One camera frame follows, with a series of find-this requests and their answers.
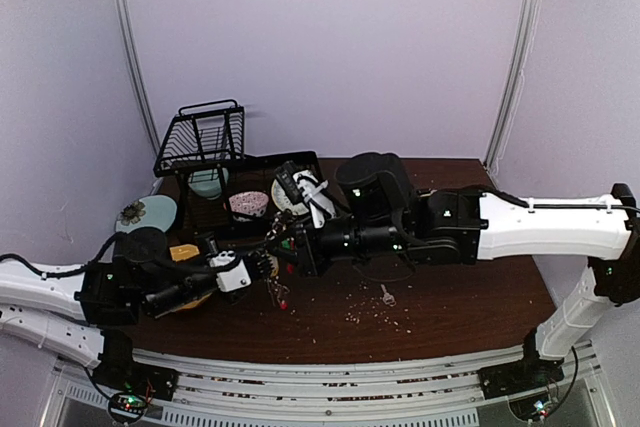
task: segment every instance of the wall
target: wall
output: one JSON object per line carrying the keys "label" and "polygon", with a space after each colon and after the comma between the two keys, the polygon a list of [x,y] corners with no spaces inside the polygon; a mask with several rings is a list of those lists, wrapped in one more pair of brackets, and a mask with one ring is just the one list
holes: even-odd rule
{"label": "wall", "polygon": [[[0,9],[0,252],[83,262],[153,181],[113,0]],[[35,425],[53,361],[0,334],[0,425]]]}
{"label": "wall", "polygon": [[129,0],[149,102],[237,98],[248,151],[482,157],[521,0]]}
{"label": "wall", "polygon": [[[524,89],[498,164],[518,195],[590,196],[626,182],[640,194],[640,0],[542,0]],[[556,299],[575,285],[581,258],[538,259]],[[592,333],[621,413],[637,425],[640,305]]]}

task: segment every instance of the patterned bowl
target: patterned bowl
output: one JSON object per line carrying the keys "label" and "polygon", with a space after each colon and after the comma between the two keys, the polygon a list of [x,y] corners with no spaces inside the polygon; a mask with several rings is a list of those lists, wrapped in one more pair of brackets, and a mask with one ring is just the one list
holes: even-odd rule
{"label": "patterned bowl", "polygon": [[[249,191],[241,192],[229,198],[231,211],[250,215],[251,217],[262,217],[267,211],[269,196],[264,192]],[[251,222],[251,219],[234,216],[238,222]]]}

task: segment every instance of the key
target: key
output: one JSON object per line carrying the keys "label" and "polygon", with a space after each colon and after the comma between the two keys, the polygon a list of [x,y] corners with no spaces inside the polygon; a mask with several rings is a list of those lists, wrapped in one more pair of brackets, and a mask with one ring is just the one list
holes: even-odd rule
{"label": "key", "polygon": [[396,305],[396,298],[389,293],[384,284],[380,284],[382,287],[382,302],[389,307]]}

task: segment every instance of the brown tabletop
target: brown tabletop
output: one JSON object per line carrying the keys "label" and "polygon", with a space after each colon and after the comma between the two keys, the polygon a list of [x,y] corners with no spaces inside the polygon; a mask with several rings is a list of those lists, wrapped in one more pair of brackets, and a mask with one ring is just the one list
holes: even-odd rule
{"label": "brown tabletop", "polygon": [[[340,160],[323,159],[331,181]],[[411,159],[414,186],[489,183],[477,160]],[[406,272],[395,258],[376,259],[371,276]],[[352,363],[424,359],[511,347],[553,313],[531,257],[473,266],[418,268],[409,280],[387,283],[397,304],[382,303],[379,284],[349,263],[322,278],[287,273],[289,309],[273,307],[264,284],[236,305],[215,295],[199,308],[127,329],[138,348],[170,354],[269,363]]]}

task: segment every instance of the drying rack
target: drying rack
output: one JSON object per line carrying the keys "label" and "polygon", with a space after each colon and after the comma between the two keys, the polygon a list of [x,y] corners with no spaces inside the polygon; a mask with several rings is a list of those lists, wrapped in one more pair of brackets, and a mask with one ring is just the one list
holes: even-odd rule
{"label": "drying rack", "polygon": [[[217,108],[231,104],[230,107]],[[264,235],[277,209],[269,202],[260,219],[232,214],[229,198],[239,192],[258,190],[270,194],[274,169],[287,160],[312,170],[322,180],[315,152],[289,152],[268,156],[246,155],[245,110],[234,99],[188,105],[178,109],[171,120],[154,164],[156,177],[173,176],[179,187],[178,213],[173,230],[190,237],[214,231],[219,239]],[[229,176],[225,179],[223,169]],[[196,172],[215,171],[220,179],[221,196],[215,200],[195,194],[189,180]]]}

